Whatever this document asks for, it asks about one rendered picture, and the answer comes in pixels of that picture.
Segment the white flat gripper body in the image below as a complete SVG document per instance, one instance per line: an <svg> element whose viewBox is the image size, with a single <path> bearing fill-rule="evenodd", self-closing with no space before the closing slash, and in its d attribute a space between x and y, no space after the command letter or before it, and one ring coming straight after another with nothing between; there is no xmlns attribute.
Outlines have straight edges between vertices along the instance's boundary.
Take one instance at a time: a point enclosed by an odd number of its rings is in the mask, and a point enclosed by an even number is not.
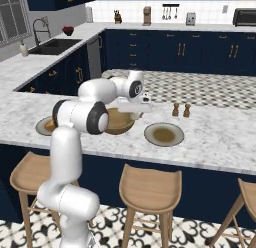
<svg viewBox="0 0 256 248"><path fill-rule="evenodd" d="M144 102L142 99L131 101L125 97L119 97L117 102L119 112L149 113L152 111L151 104Z"/></svg>

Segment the brown wooden bowl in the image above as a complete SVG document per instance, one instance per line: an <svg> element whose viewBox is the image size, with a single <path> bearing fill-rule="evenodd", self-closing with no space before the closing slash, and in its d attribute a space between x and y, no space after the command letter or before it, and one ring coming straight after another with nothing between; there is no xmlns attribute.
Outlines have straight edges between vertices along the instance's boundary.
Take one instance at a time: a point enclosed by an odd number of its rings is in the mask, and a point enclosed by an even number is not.
<svg viewBox="0 0 256 248"><path fill-rule="evenodd" d="M119 135L127 132L134 125L134 120L131 114L127 112L119 112L117 108L109 108L109 122L106 133Z"/></svg>

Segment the grey plate with drumstick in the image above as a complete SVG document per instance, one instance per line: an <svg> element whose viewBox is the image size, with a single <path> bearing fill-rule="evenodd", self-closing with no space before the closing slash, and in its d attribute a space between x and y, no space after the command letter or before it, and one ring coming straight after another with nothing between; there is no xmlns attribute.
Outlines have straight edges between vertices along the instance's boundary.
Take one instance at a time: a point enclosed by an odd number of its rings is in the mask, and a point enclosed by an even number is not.
<svg viewBox="0 0 256 248"><path fill-rule="evenodd" d="M53 121L51 116L41 119L36 125L36 131L41 135L50 136L55 129L53 131L48 131L45 128L45 124L49 121Z"/></svg>

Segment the grey plate with brown centre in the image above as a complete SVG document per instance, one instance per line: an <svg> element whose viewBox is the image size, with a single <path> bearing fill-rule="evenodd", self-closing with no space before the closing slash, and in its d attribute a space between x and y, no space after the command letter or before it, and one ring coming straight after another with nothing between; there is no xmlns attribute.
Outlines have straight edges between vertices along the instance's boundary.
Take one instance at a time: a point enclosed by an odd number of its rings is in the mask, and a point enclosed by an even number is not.
<svg viewBox="0 0 256 248"><path fill-rule="evenodd" d="M170 123L154 123L145 128L144 137L154 145L172 147L184 140L184 132Z"/></svg>

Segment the steel dishwasher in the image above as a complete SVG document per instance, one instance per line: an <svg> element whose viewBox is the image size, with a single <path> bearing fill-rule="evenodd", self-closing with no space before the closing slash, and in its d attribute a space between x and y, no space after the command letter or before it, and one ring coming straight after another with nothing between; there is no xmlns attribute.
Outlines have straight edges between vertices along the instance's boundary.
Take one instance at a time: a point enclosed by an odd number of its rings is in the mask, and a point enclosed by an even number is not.
<svg viewBox="0 0 256 248"><path fill-rule="evenodd" d="M90 78L101 77L101 59L100 59L100 48L99 39L97 37L92 38L87 43L88 63Z"/></svg>

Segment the navy cupboards below sink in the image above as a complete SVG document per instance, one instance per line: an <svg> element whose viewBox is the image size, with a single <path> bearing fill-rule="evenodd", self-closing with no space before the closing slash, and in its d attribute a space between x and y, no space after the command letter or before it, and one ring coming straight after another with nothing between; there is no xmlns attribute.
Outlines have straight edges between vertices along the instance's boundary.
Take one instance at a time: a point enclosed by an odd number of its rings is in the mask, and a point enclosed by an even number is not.
<svg viewBox="0 0 256 248"><path fill-rule="evenodd" d="M84 45L24 85L19 92L76 96L79 86L88 79L88 54Z"/></svg>

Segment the navy lower cupboard run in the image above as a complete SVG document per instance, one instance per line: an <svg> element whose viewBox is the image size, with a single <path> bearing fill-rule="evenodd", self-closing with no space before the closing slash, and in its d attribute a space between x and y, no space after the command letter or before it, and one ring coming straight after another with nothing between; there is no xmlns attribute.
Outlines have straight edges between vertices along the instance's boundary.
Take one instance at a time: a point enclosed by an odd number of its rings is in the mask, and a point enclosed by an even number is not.
<svg viewBox="0 0 256 248"><path fill-rule="evenodd" d="M256 76L256 33L107 29L102 68Z"/></svg>

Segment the wooden bar stool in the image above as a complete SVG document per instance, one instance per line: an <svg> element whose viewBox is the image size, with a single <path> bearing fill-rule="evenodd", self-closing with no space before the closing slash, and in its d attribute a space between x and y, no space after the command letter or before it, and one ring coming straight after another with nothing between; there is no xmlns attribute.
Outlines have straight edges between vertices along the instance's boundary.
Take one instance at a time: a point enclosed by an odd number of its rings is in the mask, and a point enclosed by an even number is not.
<svg viewBox="0 0 256 248"><path fill-rule="evenodd" d="M40 185L50 177L50 157L28 152L17 164L10 176L11 186L18 192L21 211L27 237L27 247L32 248L32 233L30 225L31 211L42 212L42 209L34 207L37 199L31 205L28 204L29 195L37 195ZM57 227L60 228L59 214L56 211L44 210L55 220Z"/></svg>
<svg viewBox="0 0 256 248"><path fill-rule="evenodd" d="M127 206L122 248L127 248L136 212L158 215L162 248L172 240L173 210L182 194L182 172L164 172L155 169L124 165L119 183L119 194Z"/></svg>
<svg viewBox="0 0 256 248"><path fill-rule="evenodd" d="M227 234L227 237L238 238L242 248L245 248L244 241L246 240L246 237L241 235L241 231L239 230L237 224L236 215L241 210L241 208L245 206L250 217L256 222L256 183L245 182L242 179L238 179L238 184L240 188L240 194L228 212L227 216L225 217L225 220L221 224L217 233L210 242L210 248L213 248L214 244L220 238L220 236L224 235L224 230L229 226L231 222L234 222L237 234Z"/></svg>

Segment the brown coffee machine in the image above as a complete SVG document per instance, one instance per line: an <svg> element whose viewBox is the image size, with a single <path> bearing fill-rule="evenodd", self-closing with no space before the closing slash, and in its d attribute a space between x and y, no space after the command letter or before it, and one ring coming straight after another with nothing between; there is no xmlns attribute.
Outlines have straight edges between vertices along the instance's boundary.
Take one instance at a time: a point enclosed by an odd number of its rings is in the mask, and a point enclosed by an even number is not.
<svg viewBox="0 0 256 248"><path fill-rule="evenodd" d="M151 7L145 6L143 8L143 16L144 16L144 22L143 26L150 26L151 25Z"/></svg>

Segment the black sink basin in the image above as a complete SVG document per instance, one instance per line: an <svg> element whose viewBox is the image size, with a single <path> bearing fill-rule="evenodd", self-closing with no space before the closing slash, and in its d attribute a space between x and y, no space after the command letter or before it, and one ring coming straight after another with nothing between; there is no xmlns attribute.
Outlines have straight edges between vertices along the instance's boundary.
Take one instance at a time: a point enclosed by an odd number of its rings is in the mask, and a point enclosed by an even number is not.
<svg viewBox="0 0 256 248"><path fill-rule="evenodd" d="M51 39L29 50L34 55L61 55L74 52L82 45L81 39Z"/></svg>

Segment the white paper towel roll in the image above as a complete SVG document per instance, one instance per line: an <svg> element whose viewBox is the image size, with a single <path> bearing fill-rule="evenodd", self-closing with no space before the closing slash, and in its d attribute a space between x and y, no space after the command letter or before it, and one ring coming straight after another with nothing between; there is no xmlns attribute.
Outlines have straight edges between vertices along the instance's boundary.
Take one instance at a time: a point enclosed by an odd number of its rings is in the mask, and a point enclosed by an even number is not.
<svg viewBox="0 0 256 248"><path fill-rule="evenodd" d="M92 7L86 7L86 22L93 23L93 10Z"/></svg>

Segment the silver toaster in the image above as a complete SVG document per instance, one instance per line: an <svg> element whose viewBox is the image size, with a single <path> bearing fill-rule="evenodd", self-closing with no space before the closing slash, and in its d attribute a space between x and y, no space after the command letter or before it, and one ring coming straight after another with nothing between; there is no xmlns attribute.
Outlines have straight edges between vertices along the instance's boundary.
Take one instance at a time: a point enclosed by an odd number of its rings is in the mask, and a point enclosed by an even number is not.
<svg viewBox="0 0 256 248"><path fill-rule="evenodd" d="M186 25L194 26L196 22L196 13L187 13L186 15Z"/></svg>

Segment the navy island front panel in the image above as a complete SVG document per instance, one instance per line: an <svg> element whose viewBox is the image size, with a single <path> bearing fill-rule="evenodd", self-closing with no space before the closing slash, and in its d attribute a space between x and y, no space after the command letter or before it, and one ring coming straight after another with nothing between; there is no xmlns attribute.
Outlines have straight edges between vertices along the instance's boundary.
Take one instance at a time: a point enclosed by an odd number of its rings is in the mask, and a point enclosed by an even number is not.
<svg viewBox="0 0 256 248"><path fill-rule="evenodd" d="M28 153L47 155L44 149L14 145L0 145L0 219L23 221L18 192L10 185L10 174ZM204 170L189 167L133 161L94 155L83 156L83 173L79 184L95 192L100 203L112 207L123 205L119 196L119 181L125 164L137 168L182 172L182 196L174 210L178 217L221 223L238 197L238 181L256 183L256 176Z"/></svg>

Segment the rail with hanging tools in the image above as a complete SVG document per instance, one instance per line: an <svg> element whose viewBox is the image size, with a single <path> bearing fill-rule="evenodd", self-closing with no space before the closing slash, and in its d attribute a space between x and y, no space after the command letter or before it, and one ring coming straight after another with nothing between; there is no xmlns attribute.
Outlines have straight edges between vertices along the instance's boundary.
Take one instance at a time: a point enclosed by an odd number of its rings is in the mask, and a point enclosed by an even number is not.
<svg viewBox="0 0 256 248"><path fill-rule="evenodd" d="M179 4L163 4L163 20L176 20L178 17Z"/></svg>

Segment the window with grey frame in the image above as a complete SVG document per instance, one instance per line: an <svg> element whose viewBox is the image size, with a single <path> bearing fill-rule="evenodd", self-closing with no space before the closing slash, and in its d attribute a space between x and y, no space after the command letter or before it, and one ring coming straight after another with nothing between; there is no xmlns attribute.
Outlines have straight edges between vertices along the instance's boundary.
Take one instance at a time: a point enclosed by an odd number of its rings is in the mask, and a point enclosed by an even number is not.
<svg viewBox="0 0 256 248"><path fill-rule="evenodd" d="M31 35L25 0L0 0L0 48Z"/></svg>

